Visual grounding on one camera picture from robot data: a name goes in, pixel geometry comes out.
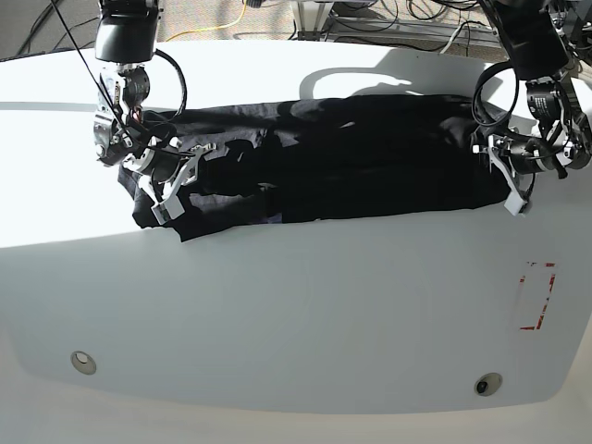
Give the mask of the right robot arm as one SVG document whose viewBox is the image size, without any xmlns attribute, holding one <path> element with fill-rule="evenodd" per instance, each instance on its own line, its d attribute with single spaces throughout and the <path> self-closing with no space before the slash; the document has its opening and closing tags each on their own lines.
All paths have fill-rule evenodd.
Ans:
<svg viewBox="0 0 592 444">
<path fill-rule="evenodd" d="M 205 149 L 187 140 L 194 124 L 186 109 L 184 73 L 155 46 L 163 9 L 156 1 L 102 1 L 99 9 L 94 52 L 105 67 L 96 80 L 93 136 L 98 159 L 138 177 L 157 218 L 171 220 L 185 211 L 180 193 L 196 182 Z M 154 57 L 166 60 L 179 79 L 180 104 L 169 114 L 143 108 L 151 91 L 145 66 Z"/>
</svg>

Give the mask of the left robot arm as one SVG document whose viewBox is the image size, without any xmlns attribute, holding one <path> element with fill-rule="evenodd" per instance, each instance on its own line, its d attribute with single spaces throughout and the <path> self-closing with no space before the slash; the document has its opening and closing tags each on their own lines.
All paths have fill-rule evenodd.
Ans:
<svg viewBox="0 0 592 444">
<path fill-rule="evenodd" d="M 591 123 L 573 85 L 580 63 L 591 62 L 591 4 L 588 1 L 482 1 L 507 60 L 487 68 L 478 78 L 472 114 L 487 136 L 475 151 L 506 179 L 510 192 L 504 203 L 513 215 L 530 204 L 532 187 L 520 187 L 522 177 L 554 171 L 559 179 L 568 169 L 591 160 Z M 484 86 L 511 70 L 516 88 L 526 89 L 527 108 L 537 123 L 533 135 L 510 126 L 512 113 L 493 117 L 482 100 Z"/>
</svg>

